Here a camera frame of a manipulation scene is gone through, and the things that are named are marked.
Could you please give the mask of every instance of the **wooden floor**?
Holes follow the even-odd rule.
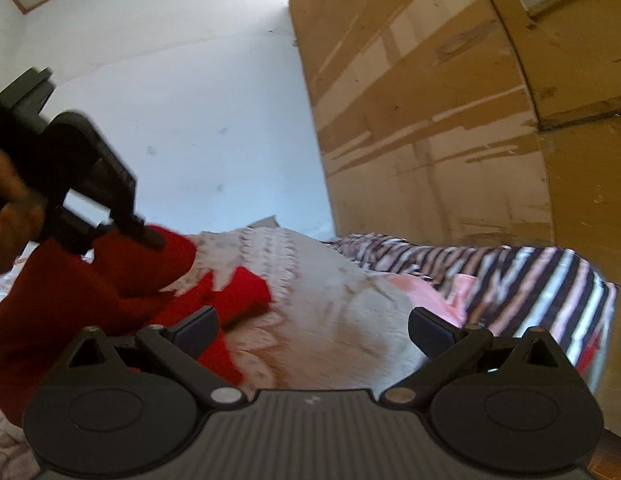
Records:
[[[597,480],[621,480],[621,438],[606,431],[588,469]]]

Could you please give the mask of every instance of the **red garment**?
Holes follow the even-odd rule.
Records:
[[[95,242],[93,264],[68,254],[54,240],[33,251],[0,303],[0,408],[10,422],[21,425],[44,375],[87,325],[124,335],[150,323],[171,325],[212,304],[224,327],[268,309],[266,282],[243,267],[221,292],[212,290],[212,272],[180,298],[159,292],[188,272],[196,248],[187,238],[153,229],[166,237],[162,251],[148,250],[117,232]],[[229,383],[242,381],[221,331],[198,361]]]

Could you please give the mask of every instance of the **striped fabric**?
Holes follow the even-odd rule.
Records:
[[[573,365],[592,355],[587,349],[610,326],[615,309],[617,286],[568,249],[416,246],[376,233],[325,244],[363,269],[427,279],[446,298],[456,274],[476,276],[466,306],[469,322],[505,337],[543,326]]]

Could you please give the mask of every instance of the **human hand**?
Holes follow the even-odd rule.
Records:
[[[0,211],[0,276],[12,269],[15,259],[30,240],[37,238],[44,224],[44,208],[18,203],[28,197],[28,188],[8,156],[0,150],[0,195],[8,203]]]

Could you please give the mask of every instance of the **pink cloth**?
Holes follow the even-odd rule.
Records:
[[[458,328],[466,323],[466,305],[475,283],[474,276],[457,274],[453,279],[453,290],[446,300],[430,283],[417,276],[386,272],[380,274],[384,274],[389,282],[403,290],[413,306],[423,306]]]

